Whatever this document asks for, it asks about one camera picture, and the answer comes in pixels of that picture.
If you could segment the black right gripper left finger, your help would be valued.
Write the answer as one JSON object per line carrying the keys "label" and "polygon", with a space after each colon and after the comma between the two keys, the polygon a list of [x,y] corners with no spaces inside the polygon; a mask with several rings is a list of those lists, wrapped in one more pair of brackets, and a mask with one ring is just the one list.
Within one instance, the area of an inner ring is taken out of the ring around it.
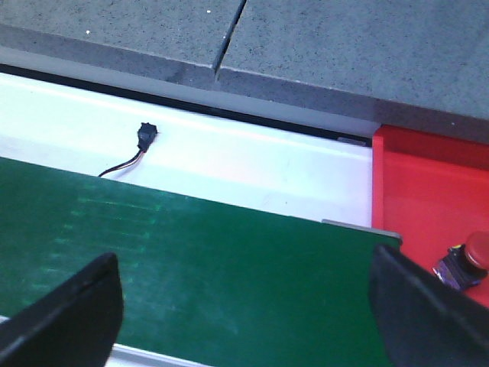
{"label": "black right gripper left finger", "polygon": [[95,258],[1,324],[3,366],[104,366],[123,319],[116,254]]}

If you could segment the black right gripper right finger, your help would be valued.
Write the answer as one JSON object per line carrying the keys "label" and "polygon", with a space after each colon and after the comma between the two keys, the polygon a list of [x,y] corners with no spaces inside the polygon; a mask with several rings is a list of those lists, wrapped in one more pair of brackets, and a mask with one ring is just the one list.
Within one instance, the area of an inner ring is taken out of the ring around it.
{"label": "black right gripper right finger", "polygon": [[488,364],[488,309],[398,249],[375,246],[368,299],[395,366]]}

